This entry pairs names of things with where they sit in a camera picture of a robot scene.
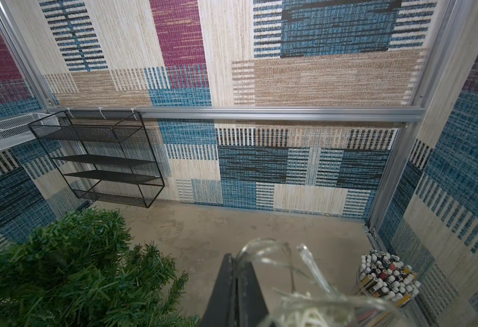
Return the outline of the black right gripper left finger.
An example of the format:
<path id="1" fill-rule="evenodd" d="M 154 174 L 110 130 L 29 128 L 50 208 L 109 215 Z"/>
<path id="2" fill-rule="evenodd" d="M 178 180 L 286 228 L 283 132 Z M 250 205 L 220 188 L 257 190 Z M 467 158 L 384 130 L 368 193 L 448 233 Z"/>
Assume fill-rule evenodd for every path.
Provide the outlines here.
<path id="1" fill-rule="evenodd" d="M 230 253 L 223 257 L 214 288 L 200 327 L 236 325 L 236 261 Z"/>

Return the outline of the white rattan ball string lights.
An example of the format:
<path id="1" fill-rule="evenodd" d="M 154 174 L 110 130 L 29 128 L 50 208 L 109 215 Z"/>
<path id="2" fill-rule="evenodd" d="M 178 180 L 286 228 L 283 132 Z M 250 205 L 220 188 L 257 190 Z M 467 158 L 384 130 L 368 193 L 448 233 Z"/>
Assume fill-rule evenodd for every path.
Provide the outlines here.
<path id="1" fill-rule="evenodd" d="M 277 293 L 280 302 L 259 326 L 359 326 L 357 307 L 372 307 L 396 312 L 394 305 L 363 295 L 347 295 L 334 287 L 319 268 L 310 249 L 296 247 L 302 270 L 296 266 L 289 243 L 273 238 L 249 241 L 236 256 L 236 275 L 247 262 L 280 268 L 289 273 L 290 290 Z"/>

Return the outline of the small green christmas tree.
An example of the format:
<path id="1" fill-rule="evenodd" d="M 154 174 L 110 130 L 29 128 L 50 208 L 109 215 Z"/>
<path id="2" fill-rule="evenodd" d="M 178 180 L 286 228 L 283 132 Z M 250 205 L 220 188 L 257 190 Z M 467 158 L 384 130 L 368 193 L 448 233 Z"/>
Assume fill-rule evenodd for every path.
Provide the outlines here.
<path id="1" fill-rule="evenodd" d="M 87 209 L 0 247 L 0 326 L 197 326 L 188 281 L 118 211 Z"/>

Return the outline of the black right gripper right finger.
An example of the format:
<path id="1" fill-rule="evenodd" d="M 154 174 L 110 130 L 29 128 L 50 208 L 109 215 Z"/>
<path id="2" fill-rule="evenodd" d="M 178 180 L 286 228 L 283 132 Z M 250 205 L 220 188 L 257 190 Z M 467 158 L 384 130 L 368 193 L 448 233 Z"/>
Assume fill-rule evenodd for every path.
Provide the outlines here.
<path id="1" fill-rule="evenodd" d="M 237 326 L 259 326 L 268 315 L 266 302 L 251 262 L 237 274 Z"/>

